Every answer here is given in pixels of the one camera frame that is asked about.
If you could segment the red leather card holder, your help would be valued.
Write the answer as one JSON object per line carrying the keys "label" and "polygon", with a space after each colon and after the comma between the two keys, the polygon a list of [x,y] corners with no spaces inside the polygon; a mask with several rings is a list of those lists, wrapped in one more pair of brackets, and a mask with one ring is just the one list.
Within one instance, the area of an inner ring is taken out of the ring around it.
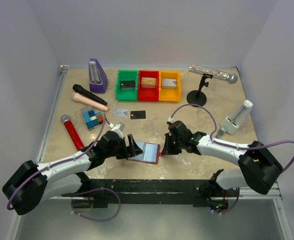
{"label": "red leather card holder", "polygon": [[127,160],[148,163],[148,164],[158,164],[160,156],[160,145],[156,143],[147,143],[142,141],[137,141],[137,146],[143,151],[142,154],[129,157]]}

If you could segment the grey credit card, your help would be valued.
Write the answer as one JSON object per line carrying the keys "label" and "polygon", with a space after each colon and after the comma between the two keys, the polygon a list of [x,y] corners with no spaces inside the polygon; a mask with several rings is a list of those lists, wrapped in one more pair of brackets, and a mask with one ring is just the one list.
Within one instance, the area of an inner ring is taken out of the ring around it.
{"label": "grey credit card", "polygon": [[131,120],[139,120],[146,118],[146,111],[145,110],[135,110],[130,111],[130,119]]}

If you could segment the blue credit card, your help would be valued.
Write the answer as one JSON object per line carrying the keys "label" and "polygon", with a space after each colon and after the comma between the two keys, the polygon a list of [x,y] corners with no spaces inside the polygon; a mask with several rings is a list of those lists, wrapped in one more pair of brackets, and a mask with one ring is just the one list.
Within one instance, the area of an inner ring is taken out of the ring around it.
{"label": "blue credit card", "polygon": [[113,117],[126,118],[127,115],[128,115],[128,110],[127,109],[116,108],[116,109],[113,109],[113,111],[112,111],[112,116]]}

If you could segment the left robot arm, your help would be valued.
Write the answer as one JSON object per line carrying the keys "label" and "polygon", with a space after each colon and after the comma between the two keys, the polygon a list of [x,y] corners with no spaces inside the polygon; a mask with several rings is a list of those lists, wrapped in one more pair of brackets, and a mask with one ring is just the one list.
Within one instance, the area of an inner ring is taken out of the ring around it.
{"label": "left robot arm", "polygon": [[101,166],[107,158],[122,160],[142,153],[131,134],[121,137],[109,130],[69,157],[39,164],[26,161],[2,188],[8,199],[7,209],[22,216],[51,197],[65,194],[85,196],[91,188],[84,177],[86,171]]}

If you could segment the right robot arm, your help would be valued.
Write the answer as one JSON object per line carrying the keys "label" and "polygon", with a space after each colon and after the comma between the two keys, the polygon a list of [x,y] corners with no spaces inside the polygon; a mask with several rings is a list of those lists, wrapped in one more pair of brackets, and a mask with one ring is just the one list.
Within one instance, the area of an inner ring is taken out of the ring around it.
{"label": "right robot arm", "polygon": [[215,157],[238,166],[238,169],[220,169],[213,174],[209,180],[209,189],[215,196],[242,187],[266,195],[283,172],[281,164],[269,150],[249,149],[262,147],[263,144],[258,141],[250,145],[227,141],[217,144],[204,132],[192,133],[182,121],[169,121],[167,124],[169,132],[165,134],[162,155],[178,155],[185,150],[190,154]]}

